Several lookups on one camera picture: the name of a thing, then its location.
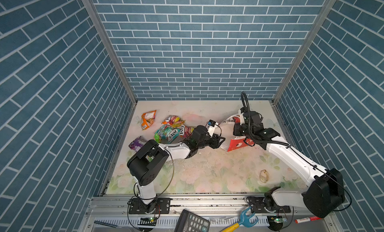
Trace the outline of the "red white paper bag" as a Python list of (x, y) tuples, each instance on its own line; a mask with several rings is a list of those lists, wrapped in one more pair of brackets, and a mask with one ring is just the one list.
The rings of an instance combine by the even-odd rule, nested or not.
[(221, 137), (225, 138), (225, 141), (220, 145), (220, 148), (226, 152), (234, 151), (243, 147), (253, 147), (255, 143), (242, 135), (234, 135), (235, 124), (240, 122), (238, 115), (232, 115), (220, 123), (222, 129)]

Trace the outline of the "green snack packet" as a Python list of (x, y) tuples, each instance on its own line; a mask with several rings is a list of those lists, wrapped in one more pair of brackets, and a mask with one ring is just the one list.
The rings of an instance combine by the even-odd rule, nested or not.
[(154, 134), (154, 140), (157, 143), (172, 143), (177, 137), (180, 136), (180, 129), (173, 128), (167, 124), (164, 124)]

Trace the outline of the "orange snack packet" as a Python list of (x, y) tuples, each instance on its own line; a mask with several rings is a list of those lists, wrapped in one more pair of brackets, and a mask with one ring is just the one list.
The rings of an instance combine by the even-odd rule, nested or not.
[(153, 111), (145, 112), (142, 114), (142, 116), (141, 116), (142, 130), (146, 130), (153, 125), (155, 118), (156, 118), (156, 112), (157, 112), (156, 110), (153, 110)]

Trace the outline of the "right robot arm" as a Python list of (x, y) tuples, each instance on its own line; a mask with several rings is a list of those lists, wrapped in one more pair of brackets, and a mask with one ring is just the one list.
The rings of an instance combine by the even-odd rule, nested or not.
[(264, 205), (269, 212), (280, 207), (308, 209), (313, 215), (325, 218), (345, 202), (346, 191), (342, 174), (335, 168), (327, 169), (290, 145), (272, 128), (264, 128), (261, 115), (255, 111), (239, 110), (239, 122), (234, 135), (251, 140), (289, 166), (306, 184), (301, 190), (275, 187), (265, 193)]

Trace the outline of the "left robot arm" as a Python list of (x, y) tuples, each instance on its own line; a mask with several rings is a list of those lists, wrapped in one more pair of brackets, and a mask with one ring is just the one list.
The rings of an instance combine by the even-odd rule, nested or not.
[(216, 126), (197, 126), (191, 135), (175, 144), (161, 144), (154, 139), (146, 142), (127, 162), (127, 167), (134, 177), (134, 197), (129, 202), (132, 214), (160, 213), (165, 203), (155, 192), (154, 180), (167, 161), (172, 162), (172, 176), (175, 176), (175, 160), (188, 159), (196, 155), (199, 149), (219, 148), (226, 140), (215, 134)]

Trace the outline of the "orange Fox's candy packet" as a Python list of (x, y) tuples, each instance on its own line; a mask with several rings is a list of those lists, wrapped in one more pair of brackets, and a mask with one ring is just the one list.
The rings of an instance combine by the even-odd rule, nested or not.
[(184, 125), (185, 121), (182, 120), (181, 117), (176, 116), (176, 115), (169, 115), (163, 122), (162, 124), (164, 125), (169, 125), (170, 127), (173, 128), (178, 128), (182, 125)]

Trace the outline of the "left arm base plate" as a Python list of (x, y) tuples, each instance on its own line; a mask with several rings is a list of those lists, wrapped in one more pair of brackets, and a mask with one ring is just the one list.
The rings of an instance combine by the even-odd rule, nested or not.
[(129, 202), (129, 214), (131, 215), (144, 215), (144, 214), (169, 214), (171, 199), (170, 198), (157, 198), (146, 205), (139, 198), (133, 197)]

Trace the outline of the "purple snack packet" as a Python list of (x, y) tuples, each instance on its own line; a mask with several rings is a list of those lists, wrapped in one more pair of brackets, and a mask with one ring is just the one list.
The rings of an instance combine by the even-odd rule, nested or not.
[(147, 140), (144, 139), (142, 136), (139, 136), (129, 144), (129, 148), (134, 152), (138, 152), (146, 143)]

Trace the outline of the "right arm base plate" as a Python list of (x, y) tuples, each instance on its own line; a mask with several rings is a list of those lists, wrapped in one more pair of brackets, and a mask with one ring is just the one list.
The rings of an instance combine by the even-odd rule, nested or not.
[(290, 213), (291, 208), (288, 206), (279, 207), (271, 198), (267, 197), (246, 197), (247, 204), (251, 207), (252, 213)]

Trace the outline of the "pink yellow candy packet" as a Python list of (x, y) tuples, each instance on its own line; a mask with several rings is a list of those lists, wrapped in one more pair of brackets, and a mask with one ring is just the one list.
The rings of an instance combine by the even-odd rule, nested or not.
[(188, 138), (193, 133), (194, 129), (195, 127), (192, 126), (181, 125), (179, 135), (183, 139)]

